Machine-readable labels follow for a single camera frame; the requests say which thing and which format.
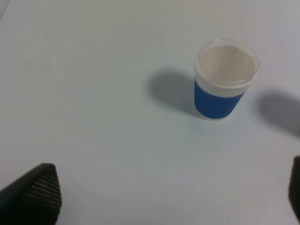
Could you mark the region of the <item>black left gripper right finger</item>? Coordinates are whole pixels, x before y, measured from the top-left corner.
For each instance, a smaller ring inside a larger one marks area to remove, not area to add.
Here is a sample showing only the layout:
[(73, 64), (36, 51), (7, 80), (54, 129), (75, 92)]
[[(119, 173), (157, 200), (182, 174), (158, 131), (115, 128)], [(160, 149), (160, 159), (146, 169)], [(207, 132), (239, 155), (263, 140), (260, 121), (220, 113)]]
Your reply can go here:
[(293, 212), (298, 222), (300, 222), (300, 157), (299, 156), (296, 156), (293, 160), (288, 197)]

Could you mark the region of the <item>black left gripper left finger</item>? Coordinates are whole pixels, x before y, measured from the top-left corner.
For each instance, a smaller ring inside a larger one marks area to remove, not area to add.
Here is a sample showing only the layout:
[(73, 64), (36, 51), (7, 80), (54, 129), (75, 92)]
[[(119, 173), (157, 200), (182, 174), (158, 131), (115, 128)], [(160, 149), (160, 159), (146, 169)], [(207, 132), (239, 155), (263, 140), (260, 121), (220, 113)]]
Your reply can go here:
[(56, 167), (42, 163), (0, 191), (0, 223), (54, 225), (61, 206)]

